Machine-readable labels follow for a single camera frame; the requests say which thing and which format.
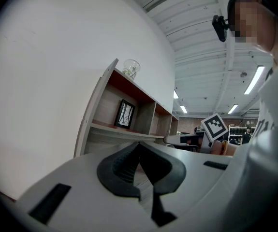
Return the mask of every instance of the person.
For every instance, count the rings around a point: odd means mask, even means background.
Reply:
[[[259,89],[260,114],[250,142],[261,133],[278,127],[278,17],[266,0],[229,0],[229,29],[236,41],[252,44],[273,57],[273,67]],[[223,154],[221,142],[214,142],[211,154]],[[227,144],[225,154],[233,155],[237,145]]]
[[[241,145],[248,144],[250,139],[251,139],[250,127],[248,126],[246,128],[246,132],[244,133],[244,135],[241,138]]]

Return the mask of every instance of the white ceiling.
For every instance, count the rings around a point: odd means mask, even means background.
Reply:
[[[258,113],[246,111],[259,109],[257,91],[273,60],[246,43],[235,43],[230,36],[224,43],[219,41],[212,18],[213,15],[226,18],[226,4],[222,0],[135,1],[159,25],[175,51],[179,99],[175,99],[174,113],[189,117],[206,117],[214,112],[223,117],[258,117]],[[244,95],[257,65],[266,68],[252,92]],[[234,104],[238,104],[236,111],[228,115]],[[186,115],[180,105],[186,107]]]

